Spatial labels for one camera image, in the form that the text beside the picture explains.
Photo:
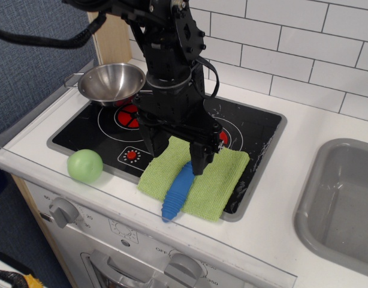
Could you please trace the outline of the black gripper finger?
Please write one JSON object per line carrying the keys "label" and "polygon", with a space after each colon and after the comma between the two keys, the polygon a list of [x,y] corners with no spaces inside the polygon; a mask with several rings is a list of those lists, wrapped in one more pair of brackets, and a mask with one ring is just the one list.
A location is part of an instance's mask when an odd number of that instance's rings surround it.
{"label": "black gripper finger", "polygon": [[169,132],[168,125],[140,124],[139,126],[141,136],[148,152],[153,157],[160,156],[169,145],[169,138],[171,134]]}
{"label": "black gripper finger", "polygon": [[192,171],[195,176],[202,175],[208,164],[213,162],[215,149],[213,145],[193,142],[189,146]]}

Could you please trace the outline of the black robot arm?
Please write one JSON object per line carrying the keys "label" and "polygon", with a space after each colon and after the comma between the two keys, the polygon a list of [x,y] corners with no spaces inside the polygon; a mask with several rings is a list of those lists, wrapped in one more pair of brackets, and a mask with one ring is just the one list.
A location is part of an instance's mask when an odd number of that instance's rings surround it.
{"label": "black robot arm", "polygon": [[201,175],[219,152],[221,125],[205,110],[211,100],[204,87],[201,57],[204,32],[192,18],[188,1],[71,1],[87,12],[111,14],[124,20],[147,64],[150,92],[134,99],[140,133],[147,150],[160,156],[171,136],[189,143],[192,170]]}

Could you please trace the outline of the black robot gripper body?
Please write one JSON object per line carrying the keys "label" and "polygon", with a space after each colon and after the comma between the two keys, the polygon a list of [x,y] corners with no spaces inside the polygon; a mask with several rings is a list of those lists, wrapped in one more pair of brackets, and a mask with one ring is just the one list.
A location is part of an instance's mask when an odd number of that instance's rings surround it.
{"label": "black robot gripper body", "polygon": [[205,93],[201,74],[195,74],[181,83],[148,74],[146,83],[149,89],[139,92],[133,100],[139,124],[166,124],[171,135],[189,143],[213,145],[215,152],[219,152],[221,126],[204,108],[204,101],[215,96]]}

